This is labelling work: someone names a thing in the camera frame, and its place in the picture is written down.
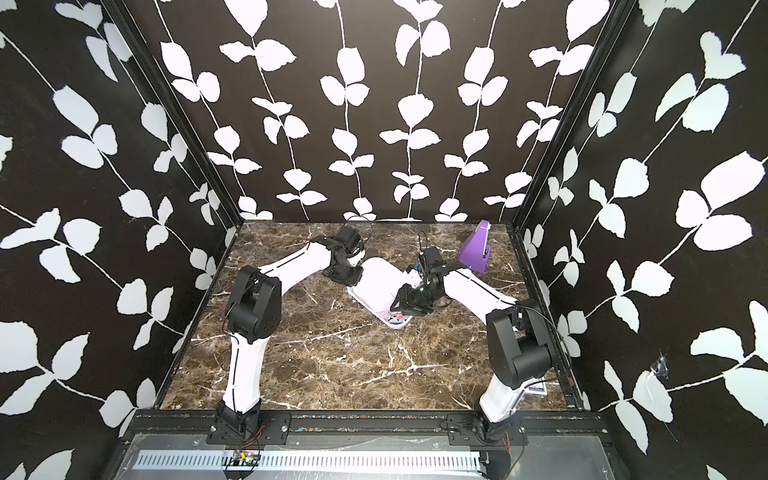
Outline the white plastic storage box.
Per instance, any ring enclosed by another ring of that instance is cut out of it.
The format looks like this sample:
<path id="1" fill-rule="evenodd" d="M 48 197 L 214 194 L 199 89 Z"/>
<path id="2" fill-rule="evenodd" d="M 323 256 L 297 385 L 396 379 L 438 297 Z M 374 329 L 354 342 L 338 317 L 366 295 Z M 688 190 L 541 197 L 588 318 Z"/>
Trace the white plastic storage box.
<path id="1" fill-rule="evenodd" d="M 368 258 L 361 266 L 361 279 L 347 288 L 348 293 L 389 328 L 405 328 L 413 316 L 392 313 L 390 307 L 403 285 L 416 287 L 420 283 L 418 274 L 401 271 L 380 257 Z"/>

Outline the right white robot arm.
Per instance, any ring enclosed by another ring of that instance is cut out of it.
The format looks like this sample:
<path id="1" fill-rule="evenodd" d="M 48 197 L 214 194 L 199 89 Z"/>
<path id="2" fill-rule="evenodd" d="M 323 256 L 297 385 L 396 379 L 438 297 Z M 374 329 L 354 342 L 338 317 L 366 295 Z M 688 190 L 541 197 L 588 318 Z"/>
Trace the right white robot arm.
<path id="1" fill-rule="evenodd" d="M 426 316 L 435 312 L 438 300 L 448 298 L 481 320 L 493 376 L 479 399 L 480 415 L 488 424 L 506 421 L 516 413 L 526 389 L 553 367 L 554 346 L 546 317 L 500 293 L 463 264 L 445 261 L 435 247 L 420 252 L 412 271 L 420 283 L 402 285 L 390 310 Z"/>

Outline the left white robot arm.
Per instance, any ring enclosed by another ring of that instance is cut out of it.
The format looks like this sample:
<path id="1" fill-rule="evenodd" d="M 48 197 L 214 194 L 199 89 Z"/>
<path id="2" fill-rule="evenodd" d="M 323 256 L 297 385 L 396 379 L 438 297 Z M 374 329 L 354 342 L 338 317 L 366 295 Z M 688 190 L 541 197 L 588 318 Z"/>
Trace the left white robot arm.
<path id="1" fill-rule="evenodd" d="M 223 395 L 228 410 L 244 415 L 260 405 L 264 355 L 281 321 L 283 295 L 318 272 L 337 284 L 354 286 L 362 277 L 363 256 L 360 233 L 344 225 L 335 235 L 317 236 L 281 260 L 238 272 L 225 311 L 232 340 Z"/>

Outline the blue playing card box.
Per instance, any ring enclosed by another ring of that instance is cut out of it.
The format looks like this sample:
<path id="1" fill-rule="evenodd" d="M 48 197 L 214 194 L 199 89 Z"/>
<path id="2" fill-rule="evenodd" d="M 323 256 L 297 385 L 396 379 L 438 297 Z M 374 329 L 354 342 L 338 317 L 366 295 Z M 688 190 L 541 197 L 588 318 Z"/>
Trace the blue playing card box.
<path id="1" fill-rule="evenodd" d="M 548 395 L 547 381 L 542 379 L 541 381 L 536 381 L 534 383 L 529 384 L 525 389 L 525 394 L 547 396 Z"/>

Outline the purple plastic stand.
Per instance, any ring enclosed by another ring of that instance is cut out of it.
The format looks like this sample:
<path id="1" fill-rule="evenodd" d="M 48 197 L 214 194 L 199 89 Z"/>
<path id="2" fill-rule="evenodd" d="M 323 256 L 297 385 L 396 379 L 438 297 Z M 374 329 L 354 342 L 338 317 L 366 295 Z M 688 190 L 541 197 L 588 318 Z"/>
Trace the purple plastic stand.
<path id="1" fill-rule="evenodd" d="M 488 220 L 482 220 L 474 232 L 464 241 L 459 251 L 458 261 L 475 274 L 485 274 L 489 266 L 491 255 L 490 228 L 491 223 Z"/>

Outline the small circuit board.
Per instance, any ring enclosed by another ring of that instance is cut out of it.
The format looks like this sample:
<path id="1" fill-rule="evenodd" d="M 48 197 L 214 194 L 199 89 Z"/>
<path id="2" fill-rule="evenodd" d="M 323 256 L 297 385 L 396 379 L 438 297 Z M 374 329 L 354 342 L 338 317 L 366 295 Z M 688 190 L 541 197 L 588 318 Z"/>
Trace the small circuit board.
<path id="1" fill-rule="evenodd" d="M 255 450 L 234 450 L 224 462 L 227 469 L 255 468 L 261 461 L 261 454 Z"/>

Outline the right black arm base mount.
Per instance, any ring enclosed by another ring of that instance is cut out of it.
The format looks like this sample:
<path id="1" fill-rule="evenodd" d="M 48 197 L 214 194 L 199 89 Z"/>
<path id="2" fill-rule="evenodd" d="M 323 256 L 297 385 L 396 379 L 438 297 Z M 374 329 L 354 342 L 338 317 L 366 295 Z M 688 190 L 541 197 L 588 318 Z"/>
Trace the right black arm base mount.
<path id="1" fill-rule="evenodd" d="M 439 422 L 439 427 L 448 435 L 452 446 L 506 449 L 528 444 L 521 421 L 514 417 L 491 423 L 478 413 L 449 413 Z"/>

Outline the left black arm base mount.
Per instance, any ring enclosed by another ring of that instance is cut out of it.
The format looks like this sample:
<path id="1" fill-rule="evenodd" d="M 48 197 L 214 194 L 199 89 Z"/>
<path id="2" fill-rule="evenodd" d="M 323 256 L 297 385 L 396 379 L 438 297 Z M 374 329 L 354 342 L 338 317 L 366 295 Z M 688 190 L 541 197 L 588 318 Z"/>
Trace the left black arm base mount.
<path id="1" fill-rule="evenodd" d="M 241 447 L 256 443 L 285 445 L 291 424 L 291 415 L 282 411 L 262 410 L 237 420 L 229 413 L 216 414 L 206 438 L 208 445 Z"/>

